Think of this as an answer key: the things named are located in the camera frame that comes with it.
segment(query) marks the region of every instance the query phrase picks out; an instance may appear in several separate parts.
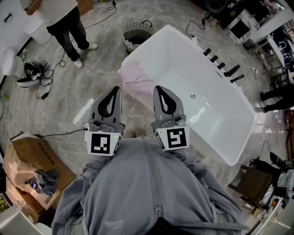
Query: black faucet handle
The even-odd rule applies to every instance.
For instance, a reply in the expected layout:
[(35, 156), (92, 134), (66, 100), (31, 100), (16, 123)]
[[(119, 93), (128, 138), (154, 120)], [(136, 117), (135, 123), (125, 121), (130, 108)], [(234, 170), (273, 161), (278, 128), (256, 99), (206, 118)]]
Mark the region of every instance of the black faucet handle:
[(215, 62), (218, 59), (218, 56), (214, 56), (210, 59), (211, 62)]
[(238, 71), (238, 69), (240, 68), (240, 65), (236, 65), (234, 68), (232, 68), (230, 71), (225, 72), (224, 75), (225, 77), (230, 77), (232, 76), (235, 72)]
[(222, 69), (224, 66), (226, 66), (226, 64), (224, 62), (222, 62), (217, 67), (218, 67), (218, 69)]
[(204, 54), (205, 56), (207, 56), (210, 52), (211, 52), (211, 49), (208, 48), (205, 52), (203, 52), (203, 54)]
[(240, 80), (240, 79), (242, 79), (242, 78), (244, 78), (244, 77), (245, 77), (245, 75), (242, 74), (242, 75), (240, 75), (239, 77), (236, 77), (235, 79), (231, 79), (231, 83), (237, 82), (238, 80)]

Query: white shirt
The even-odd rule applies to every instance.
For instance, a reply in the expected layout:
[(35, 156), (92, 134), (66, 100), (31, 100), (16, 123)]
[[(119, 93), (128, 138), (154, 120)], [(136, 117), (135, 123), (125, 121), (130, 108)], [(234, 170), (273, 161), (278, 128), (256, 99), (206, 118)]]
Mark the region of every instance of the white shirt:
[[(20, 0), (23, 10), (32, 5), (33, 0)], [(40, 19), (48, 27), (64, 18), (78, 3), (76, 0), (43, 0), (36, 11)]]

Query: cardboard box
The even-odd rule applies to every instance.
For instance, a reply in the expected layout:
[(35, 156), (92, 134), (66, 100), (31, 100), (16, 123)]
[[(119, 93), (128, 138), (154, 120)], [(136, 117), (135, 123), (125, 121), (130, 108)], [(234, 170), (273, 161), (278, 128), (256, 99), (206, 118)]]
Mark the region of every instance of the cardboard box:
[[(62, 190), (75, 178), (75, 174), (55, 155), (46, 142), (36, 137), (12, 140), (5, 152), (3, 168), (17, 188), (29, 192), (46, 210), (59, 200)], [(56, 179), (57, 190), (53, 196), (39, 194), (24, 184), (33, 177), (37, 169), (44, 172), (55, 169), (59, 172), (59, 178)]]
[(15, 187), (8, 177), (6, 177), (6, 195), (26, 216), (32, 216), (35, 224), (38, 222), (44, 208), (32, 195)]

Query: black pants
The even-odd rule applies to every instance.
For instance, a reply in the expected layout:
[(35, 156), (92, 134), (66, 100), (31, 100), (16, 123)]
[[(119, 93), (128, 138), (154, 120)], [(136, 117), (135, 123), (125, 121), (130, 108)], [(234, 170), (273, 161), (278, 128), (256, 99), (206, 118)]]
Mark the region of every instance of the black pants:
[(282, 110), (282, 109), (293, 107), (294, 106), (293, 95), (294, 95), (294, 85), (291, 85), (291, 84), (264, 93), (261, 96), (262, 101), (265, 101), (273, 97), (283, 97), (277, 103), (273, 105), (267, 105), (265, 107), (265, 112), (273, 111), (273, 110)]
[(85, 50), (89, 47), (89, 42), (86, 39), (86, 31), (79, 19), (79, 10), (77, 7), (56, 24), (47, 27), (47, 30), (57, 39), (72, 61), (79, 59), (79, 54), (70, 41), (69, 32), (80, 49)]

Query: toilet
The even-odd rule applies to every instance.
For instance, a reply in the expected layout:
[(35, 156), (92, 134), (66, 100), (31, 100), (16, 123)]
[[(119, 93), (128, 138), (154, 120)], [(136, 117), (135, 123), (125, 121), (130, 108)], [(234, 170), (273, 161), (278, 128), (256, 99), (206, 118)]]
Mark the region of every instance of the toilet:
[(23, 60), (11, 48), (5, 48), (0, 54), (0, 67), (6, 76), (14, 74), (20, 78), (23, 74)]

